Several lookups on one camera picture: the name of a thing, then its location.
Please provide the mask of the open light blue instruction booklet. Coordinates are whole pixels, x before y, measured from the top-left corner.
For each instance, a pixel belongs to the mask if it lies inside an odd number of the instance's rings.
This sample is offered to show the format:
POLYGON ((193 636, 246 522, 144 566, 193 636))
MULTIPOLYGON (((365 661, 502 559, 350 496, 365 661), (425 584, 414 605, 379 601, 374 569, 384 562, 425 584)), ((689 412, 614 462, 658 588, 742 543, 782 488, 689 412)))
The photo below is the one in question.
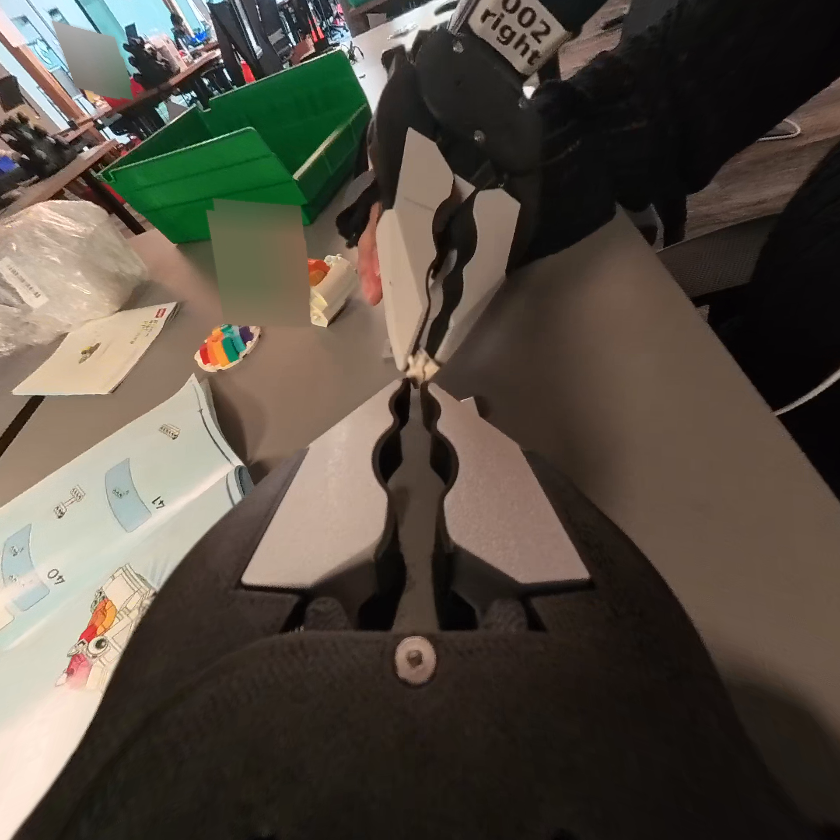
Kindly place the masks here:
POLYGON ((55 693, 100 695, 173 570, 251 488, 192 376, 3 506, 2 725, 55 693))

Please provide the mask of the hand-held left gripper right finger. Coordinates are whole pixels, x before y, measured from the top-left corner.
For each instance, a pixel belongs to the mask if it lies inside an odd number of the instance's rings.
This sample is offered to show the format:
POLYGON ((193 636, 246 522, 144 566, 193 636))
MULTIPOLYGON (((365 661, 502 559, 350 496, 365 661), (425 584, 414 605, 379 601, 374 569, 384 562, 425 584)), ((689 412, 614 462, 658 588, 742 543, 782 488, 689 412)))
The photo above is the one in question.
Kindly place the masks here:
POLYGON ((421 390, 430 464, 444 484, 434 522, 441 627, 477 627, 498 601, 588 587, 590 572, 528 457, 436 384, 421 390))

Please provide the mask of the rainbow lego build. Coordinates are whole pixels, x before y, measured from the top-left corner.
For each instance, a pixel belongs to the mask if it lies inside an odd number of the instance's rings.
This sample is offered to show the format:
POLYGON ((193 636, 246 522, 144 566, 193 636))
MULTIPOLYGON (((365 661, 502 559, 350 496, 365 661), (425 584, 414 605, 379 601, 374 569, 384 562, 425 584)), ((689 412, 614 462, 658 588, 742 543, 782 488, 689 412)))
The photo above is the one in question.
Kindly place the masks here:
POLYGON ((260 337, 261 328, 256 325, 223 323, 199 346, 194 361, 206 372, 229 370, 251 354, 260 337))

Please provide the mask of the wood grain desk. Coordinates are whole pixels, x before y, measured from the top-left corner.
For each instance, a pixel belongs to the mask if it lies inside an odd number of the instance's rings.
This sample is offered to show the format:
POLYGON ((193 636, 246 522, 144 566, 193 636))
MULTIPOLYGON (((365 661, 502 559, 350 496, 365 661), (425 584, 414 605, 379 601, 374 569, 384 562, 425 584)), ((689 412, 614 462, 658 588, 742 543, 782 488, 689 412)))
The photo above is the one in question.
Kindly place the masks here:
POLYGON ((777 214, 839 137, 839 83, 791 115, 801 132, 792 139, 761 141, 727 163, 687 203, 686 238, 777 214))

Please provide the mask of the green plastic bin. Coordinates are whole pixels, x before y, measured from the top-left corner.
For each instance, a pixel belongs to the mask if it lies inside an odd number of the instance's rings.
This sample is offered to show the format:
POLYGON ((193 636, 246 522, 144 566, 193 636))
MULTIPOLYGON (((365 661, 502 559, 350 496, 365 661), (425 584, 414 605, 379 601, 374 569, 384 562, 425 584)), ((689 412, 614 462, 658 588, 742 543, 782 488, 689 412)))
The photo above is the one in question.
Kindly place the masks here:
POLYGON ((344 53, 212 99, 203 121, 223 168, 217 198, 299 205, 312 224, 351 175, 371 108, 344 53))
POLYGON ((210 238, 217 199, 298 206, 305 225, 315 219, 293 174, 251 128, 110 166, 99 178, 175 245, 210 238))

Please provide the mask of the small white instruction booklet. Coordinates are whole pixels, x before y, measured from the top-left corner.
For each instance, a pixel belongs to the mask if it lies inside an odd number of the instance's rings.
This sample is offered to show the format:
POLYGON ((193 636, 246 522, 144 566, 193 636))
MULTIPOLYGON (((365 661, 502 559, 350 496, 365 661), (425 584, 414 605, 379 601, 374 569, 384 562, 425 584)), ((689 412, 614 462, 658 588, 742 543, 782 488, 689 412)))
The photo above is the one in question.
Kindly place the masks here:
POLYGON ((123 310, 69 332, 56 351, 15 386, 16 396, 112 393, 178 311, 178 302, 123 310))

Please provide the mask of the person's right hand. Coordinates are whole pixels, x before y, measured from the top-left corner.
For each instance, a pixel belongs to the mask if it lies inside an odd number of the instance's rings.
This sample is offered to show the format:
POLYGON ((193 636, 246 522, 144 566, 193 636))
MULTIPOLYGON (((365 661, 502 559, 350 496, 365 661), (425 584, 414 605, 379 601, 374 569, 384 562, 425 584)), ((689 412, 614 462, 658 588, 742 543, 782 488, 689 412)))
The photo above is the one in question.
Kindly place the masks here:
POLYGON ((360 289, 364 299, 373 307, 382 300, 382 273, 376 240, 377 225, 381 215, 382 204, 374 203, 357 245, 356 269, 360 279, 360 289))

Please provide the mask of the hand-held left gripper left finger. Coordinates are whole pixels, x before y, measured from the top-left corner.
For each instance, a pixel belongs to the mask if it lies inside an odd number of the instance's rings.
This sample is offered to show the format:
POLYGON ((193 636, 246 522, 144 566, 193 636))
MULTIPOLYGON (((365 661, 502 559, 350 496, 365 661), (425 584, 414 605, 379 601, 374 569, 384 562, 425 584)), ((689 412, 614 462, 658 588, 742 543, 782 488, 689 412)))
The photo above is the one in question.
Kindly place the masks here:
POLYGON ((354 627, 392 627, 406 564, 389 483, 411 385, 397 380, 316 438, 282 480, 244 587, 338 601, 354 627))

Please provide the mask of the black device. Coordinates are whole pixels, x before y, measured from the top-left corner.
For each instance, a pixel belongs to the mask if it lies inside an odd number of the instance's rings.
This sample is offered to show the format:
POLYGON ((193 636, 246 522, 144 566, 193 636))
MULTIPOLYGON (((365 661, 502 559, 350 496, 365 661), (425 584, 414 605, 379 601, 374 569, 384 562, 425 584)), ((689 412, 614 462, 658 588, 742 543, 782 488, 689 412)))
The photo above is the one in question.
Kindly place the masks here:
POLYGON ((122 47, 129 55, 129 64, 134 68, 133 79, 144 90, 167 84, 179 72, 177 65, 173 65, 146 38, 129 37, 122 47))
POLYGON ((1 125, 3 140, 20 156, 20 163, 31 175, 46 179, 64 169, 78 157, 78 149, 49 134, 19 113, 1 125))

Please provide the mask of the clear plastic bag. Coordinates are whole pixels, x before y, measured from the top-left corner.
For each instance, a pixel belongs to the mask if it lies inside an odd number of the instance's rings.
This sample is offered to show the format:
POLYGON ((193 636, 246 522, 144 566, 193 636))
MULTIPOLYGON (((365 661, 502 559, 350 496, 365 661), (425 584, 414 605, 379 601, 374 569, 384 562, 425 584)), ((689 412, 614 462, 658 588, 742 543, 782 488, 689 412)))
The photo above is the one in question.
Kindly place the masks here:
POLYGON ((148 279, 96 204, 47 201, 2 218, 2 357, 112 315, 148 279))

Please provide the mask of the dark wooden desk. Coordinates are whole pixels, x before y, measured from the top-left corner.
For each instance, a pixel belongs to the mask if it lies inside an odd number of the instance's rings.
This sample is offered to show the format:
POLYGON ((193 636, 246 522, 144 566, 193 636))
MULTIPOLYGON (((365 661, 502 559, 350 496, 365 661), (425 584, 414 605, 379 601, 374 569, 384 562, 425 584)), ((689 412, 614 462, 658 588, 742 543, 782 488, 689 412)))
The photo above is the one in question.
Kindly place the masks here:
POLYGON ((114 193, 97 177, 94 169, 98 165, 105 165, 111 158, 118 159, 121 144, 116 140, 100 143, 94 148, 80 152, 78 157, 68 163, 57 173, 24 189, 21 197, 2 209, 1 218, 6 219, 22 212, 28 207, 51 201, 68 185, 81 180, 92 195, 92 202, 116 217, 132 235, 145 233, 141 222, 120 202, 114 193))
POLYGON ((203 109, 209 107, 214 96, 207 85, 207 75, 223 66, 221 52, 217 44, 211 44, 210 50, 204 51, 191 64, 181 68, 168 80, 150 89, 133 94, 131 98, 119 98, 115 103, 102 95, 99 96, 104 104, 97 106, 95 111, 83 114, 79 118, 71 118, 71 126, 60 131, 58 136, 68 142, 86 133, 94 133, 97 126, 105 125, 109 120, 117 119, 120 115, 129 114, 137 109, 151 107, 171 96, 193 95, 203 109))

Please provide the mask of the white and orange lego build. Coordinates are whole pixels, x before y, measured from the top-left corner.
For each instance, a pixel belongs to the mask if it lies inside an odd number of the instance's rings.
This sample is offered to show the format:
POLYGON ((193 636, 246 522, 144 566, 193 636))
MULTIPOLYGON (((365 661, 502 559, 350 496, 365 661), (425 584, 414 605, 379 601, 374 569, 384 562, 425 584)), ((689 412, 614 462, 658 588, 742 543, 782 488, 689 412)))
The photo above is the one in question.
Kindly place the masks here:
POLYGON ((327 328, 354 294, 359 279, 356 269, 341 255, 308 259, 311 324, 327 328))

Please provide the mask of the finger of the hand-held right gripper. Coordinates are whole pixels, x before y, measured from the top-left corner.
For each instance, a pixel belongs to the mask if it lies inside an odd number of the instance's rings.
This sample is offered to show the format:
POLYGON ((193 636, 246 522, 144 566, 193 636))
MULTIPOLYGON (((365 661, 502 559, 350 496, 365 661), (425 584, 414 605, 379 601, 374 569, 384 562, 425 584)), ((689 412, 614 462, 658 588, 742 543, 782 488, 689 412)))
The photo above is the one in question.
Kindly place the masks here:
POLYGON ((456 204, 455 176, 433 140, 406 133, 393 205, 376 229, 382 302, 393 360, 415 373, 418 341, 429 313, 429 270, 438 255, 435 224, 456 204))
POLYGON ((444 230, 427 279, 429 307, 418 349, 440 369, 449 361, 506 278, 519 203, 501 188, 473 192, 444 230))

